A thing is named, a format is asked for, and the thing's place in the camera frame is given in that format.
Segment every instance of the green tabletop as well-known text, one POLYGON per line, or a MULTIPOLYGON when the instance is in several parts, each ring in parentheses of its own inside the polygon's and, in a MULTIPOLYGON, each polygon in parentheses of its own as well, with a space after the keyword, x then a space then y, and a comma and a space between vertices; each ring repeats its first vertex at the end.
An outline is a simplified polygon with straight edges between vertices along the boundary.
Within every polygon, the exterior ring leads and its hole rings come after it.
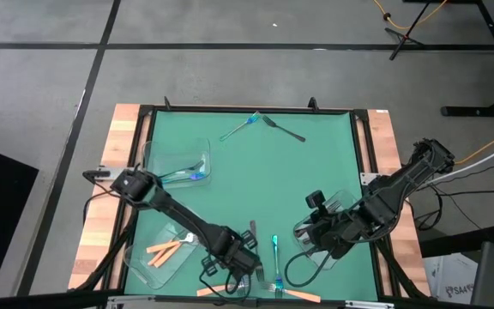
MULTIPOLYGON (((359 171, 352 141, 348 114, 271 114, 277 124, 306 137, 306 142, 267 126, 262 120, 245 126, 224 142, 219 137, 244 122, 249 114, 211 112, 157 112, 151 154, 168 149, 158 145, 184 144, 207 138, 211 147, 211 179, 206 185, 168 189, 169 193, 204 220, 227 225, 240 233, 249 229, 250 220, 257 225, 259 255, 267 279, 274 279, 271 236, 280 242, 280 268, 299 252, 292 236, 292 227, 310 213, 304 198, 322 190, 327 198, 338 190, 361 196, 359 171)), ((154 164, 148 157, 148 169, 154 164)), ((155 210, 142 211, 136 225, 135 240, 146 238, 171 220, 155 210)), ((144 248, 132 252, 140 254, 144 248)), ((197 248, 174 277, 154 290, 128 272, 126 294, 196 296, 204 288, 198 281, 201 260, 207 255, 197 248)), ((290 279, 304 282, 316 270, 306 258, 299 258, 290 267, 290 279)), ((224 284, 227 270, 220 270, 205 280, 211 285, 224 284)), ((273 298, 258 287, 255 274, 250 295, 273 298)), ((322 300, 377 300, 370 247, 359 244, 338 261, 331 270, 324 270, 310 285, 296 288, 318 294, 322 300)))

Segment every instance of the wooden table frame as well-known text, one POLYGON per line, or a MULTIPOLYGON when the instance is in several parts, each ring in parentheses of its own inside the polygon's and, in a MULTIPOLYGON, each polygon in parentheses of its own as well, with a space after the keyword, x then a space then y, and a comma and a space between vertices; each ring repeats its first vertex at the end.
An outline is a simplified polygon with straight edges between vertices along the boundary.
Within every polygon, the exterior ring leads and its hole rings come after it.
MULTIPOLYGON (((153 123, 157 111, 254 112, 256 110, 263 113, 349 113, 352 120, 352 134, 359 171, 390 174, 401 167, 388 111, 319 109, 314 100, 310 100, 309 107, 306 108, 171 106, 167 100, 164 106, 118 104, 114 111, 100 165, 133 167, 138 164, 142 160, 142 150, 145 143, 150 142, 153 135, 153 123)), ((108 187, 110 182, 101 184, 108 187)), ((93 190, 93 194, 100 192, 101 189, 97 187, 93 190)), ((130 207, 127 207, 124 202, 119 202, 116 198, 99 197, 91 202, 70 277, 69 288, 77 287, 87 279, 88 274, 94 270, 107 253, 108 248, 117 239, 129 216, 130 207)), ((131 244, 133 238, 134 235, 130 237, 127 245, 131 244)), ((413 215, 409 207, 403 208, 397 228, 387 237, 386 241, 394 250, 395 258, 402 269, 414 281, 417 288, 425 294, 430 294, 413 215)), ((113 265, 106 271, 97 288, 122 288, 124 286, 127 273, 126 266, 122 263, 124 247, 117 255, 113 265)), ((395 277, 390 275, 389 267, 380 253, 377 252, 376 247, 373 244, 370 244, 370 247, 379 299, 381 296, 387 295, 405 296, 405 292, 401 290, 395 277)))

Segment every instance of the white cable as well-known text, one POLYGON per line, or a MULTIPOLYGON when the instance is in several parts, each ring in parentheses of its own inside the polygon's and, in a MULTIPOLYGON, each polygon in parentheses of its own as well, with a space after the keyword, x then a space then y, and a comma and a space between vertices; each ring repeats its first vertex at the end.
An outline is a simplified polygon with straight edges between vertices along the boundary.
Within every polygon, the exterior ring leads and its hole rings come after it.
POLYGON ((433 184, 433 183, 435 183, 435 182, 437 182, 437 181, 439 181, 439 180, 446 179, 446 178, 449 178, 449 177, 451 177, 451 176, 453 176, 453 175, 456 175, 456 174, 458 174, 458 173, 465 172, 465 171, 467 171, 467 170, 469 170, 469 169, 471 169, 471 168, 473 168, 473 167, 476 167, 476 166, 478 166, 478 165, 480 165, 480 164, 482 164, 482 163, 484 163, 484 162, 486 162, 486 161, 490 160, 490 159, 491 159, 491 158, 493 158, 493 157, 494 157, 494 153, 493 153, 493 154, 491 154, 490 156, 486 157, 485 159, 483 159, 483 160, 481 160, 481 161, 478 161, 478 162, 476 162, 476 163, 474 163, 474 164, 472 164, 472 165, 470 165, 470 166, 464 167, 464 168, 462 168, 462 169, 460 169, 460 170, 458 170, 458 171, 454 171, 454 172, 452 172, 452 173, 448 173, 448 174, 443 175, 443 176, 441 176, 441 177, 438 177, 438 178, 436 178, 436 179, 432 179, 432 180, 426 181, 425 183, 423 183, 423 184, 422 184, 422 186, 420 187, 420 189, 425 188, 425 187, 427 187, 429 184, 433 184))

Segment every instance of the concrete floor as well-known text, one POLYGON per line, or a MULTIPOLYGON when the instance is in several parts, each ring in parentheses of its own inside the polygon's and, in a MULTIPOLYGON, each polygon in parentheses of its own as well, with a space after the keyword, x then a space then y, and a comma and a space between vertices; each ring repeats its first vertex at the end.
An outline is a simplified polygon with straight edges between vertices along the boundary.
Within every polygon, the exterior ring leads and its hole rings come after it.
MULTIPOLYGON (((0 0, 0 41, 98 42, 111 0, 0 0)), ((383 0, 406 25, 421 5, 383 0)), ((494 18, 494 1, 485 1, 494 18)), ((110 41, 393 43, 371 0, 123 0, 110 41)), ((476 6, 445 6, 413 32, 425 43, 492 44, 476 6)), ((94 51, 0 51, 0 153, 40 170, 0 271, 0 296, 15 292, 56 164, 81 99, 94 51)), ((117 103, 320 106, 390 110, 400 156, 433 137, 457 157, 494 138, 494 118, 443 118, 444 105, 494 101, 494 53, 378 51, 107 51, 75 149, 32 293, 66 289, 81 236, 81 209, 92 186, 117 103)), ((445 191, 494 189, 494 170, 444 185, 445 191)), ((456 198, 481 227, 494 225, 494 195, 456 198)), ((412 196, 415 213, 437 206, 412 196)), ((438 233, 474 230, 445 201, 438 233)))

